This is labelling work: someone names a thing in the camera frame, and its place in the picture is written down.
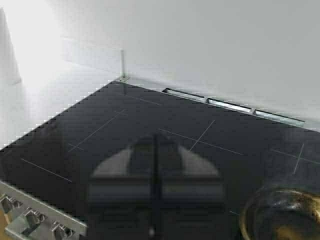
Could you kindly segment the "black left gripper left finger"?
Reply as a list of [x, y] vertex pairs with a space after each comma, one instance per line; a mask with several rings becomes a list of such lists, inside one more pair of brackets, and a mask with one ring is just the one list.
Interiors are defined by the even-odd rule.
[[89, 240], [154, 240], [155, 134], [101, 162], [86, 195]]

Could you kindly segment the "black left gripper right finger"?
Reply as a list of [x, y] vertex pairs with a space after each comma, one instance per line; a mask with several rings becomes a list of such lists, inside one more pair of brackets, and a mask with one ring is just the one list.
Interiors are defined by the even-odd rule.
[[212, 162], [157, 134], [155, 177], [163, 240], [225, 237], [225, 186]]

